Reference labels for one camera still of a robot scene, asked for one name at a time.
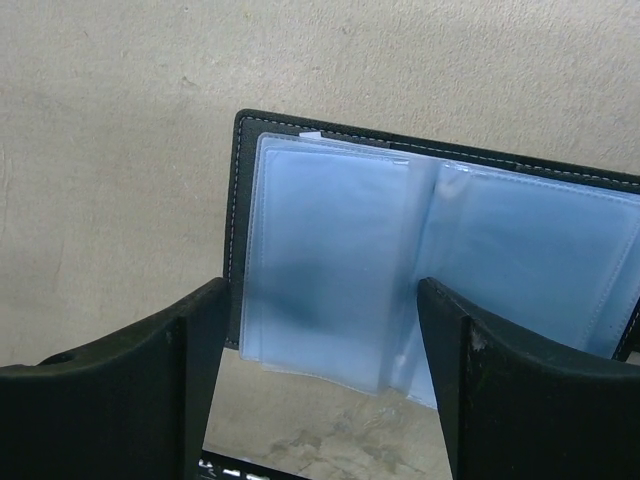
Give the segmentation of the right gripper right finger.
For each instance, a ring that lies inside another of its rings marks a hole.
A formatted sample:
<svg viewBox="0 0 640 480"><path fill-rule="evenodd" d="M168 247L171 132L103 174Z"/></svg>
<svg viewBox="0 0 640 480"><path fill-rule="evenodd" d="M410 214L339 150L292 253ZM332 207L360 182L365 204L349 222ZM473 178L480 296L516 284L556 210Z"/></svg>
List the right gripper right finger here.
<svg viewBox="0 0 640 480"><path fill-rule="evenodd" d="M419 323L456 479L635 479L639 369L547 339L435 279Z"/></svg>

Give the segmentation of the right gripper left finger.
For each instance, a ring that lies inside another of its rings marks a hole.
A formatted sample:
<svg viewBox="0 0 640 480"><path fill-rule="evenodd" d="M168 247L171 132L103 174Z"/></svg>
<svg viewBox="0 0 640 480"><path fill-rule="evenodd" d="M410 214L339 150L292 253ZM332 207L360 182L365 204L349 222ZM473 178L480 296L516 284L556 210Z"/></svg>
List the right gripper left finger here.
<svg viewBox="0 0 640 480"><path fill-rule="evenodd" d="M216 278L36 365L1 370L5 479L193 479L230 320Z"/></svg>

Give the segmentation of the black leather card holder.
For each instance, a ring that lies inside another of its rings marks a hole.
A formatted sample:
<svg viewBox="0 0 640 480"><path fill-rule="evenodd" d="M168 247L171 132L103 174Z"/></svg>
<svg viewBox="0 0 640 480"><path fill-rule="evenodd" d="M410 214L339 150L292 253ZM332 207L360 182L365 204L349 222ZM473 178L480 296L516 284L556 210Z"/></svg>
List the black leather card holder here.
<svg viewBox="0 0 640 480"><path fill-rule="evenodd" d="M227 345L435 407L416 290L600 357L639 347L634 175L244 109L234 121Z"/></svg>

